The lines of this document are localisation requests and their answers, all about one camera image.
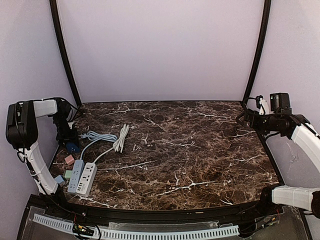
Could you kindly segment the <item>white power strip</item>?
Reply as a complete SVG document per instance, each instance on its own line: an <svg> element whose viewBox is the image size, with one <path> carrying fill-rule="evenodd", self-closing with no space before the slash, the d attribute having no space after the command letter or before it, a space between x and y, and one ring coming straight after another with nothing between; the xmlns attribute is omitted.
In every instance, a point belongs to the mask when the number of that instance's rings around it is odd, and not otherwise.
<svg viewBox="0 0 320 240"><path fill-rule="evenodd" d="M91 191L93 181L97 173L97 166L93 162L87 162L79 179L76 193L82 197L88 197Z"/></svg>

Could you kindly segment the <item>dark blue cube plug adapter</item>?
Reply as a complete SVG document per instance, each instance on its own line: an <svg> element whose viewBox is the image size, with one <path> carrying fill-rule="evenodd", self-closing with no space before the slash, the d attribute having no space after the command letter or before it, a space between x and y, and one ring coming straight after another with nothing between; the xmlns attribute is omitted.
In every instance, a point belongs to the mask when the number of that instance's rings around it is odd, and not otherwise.
<svg viewBox="0 0 320 240"><path fill-rule="evenodd" d="M79 153L81 151L81 147L79 143L67 142L65 146L66 146L66 150L71 154Z"/></svg>

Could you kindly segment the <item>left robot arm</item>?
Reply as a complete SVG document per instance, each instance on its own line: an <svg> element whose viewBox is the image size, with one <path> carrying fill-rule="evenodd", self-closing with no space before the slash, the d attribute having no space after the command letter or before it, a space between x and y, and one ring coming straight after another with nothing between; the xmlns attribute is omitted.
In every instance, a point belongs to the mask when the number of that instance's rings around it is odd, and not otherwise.
<svg viewBox="0 0 320 240"><path fill-rule="evenodd" d="M37 119L52 118L56 127L56 140L69 153L81 150L78 130L73 119L77 108L61 97L18 101L9 105L6 119L5 136L16 150L19 160L26 165L39 192L54 196L59 184L51 175L40 151Z"/></svg>

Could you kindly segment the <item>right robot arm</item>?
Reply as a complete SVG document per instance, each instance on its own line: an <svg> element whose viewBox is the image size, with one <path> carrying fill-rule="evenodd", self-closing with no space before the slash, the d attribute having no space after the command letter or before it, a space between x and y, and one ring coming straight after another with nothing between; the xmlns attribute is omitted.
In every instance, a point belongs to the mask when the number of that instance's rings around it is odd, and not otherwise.
<svg viewBox="0 0 320 240"><path fill-rule="evenodd" d="M317 170L320 169L320 135L303 115L283 112L261 115L257 111L245 109L236 117L236 121L263 135L269 136L270 132L276 132L287 137L303 150ZM262 215L267 213L266 208L287 205L309 211L319 218L320 188L276 184L262 190L259 203Z"/></svg>

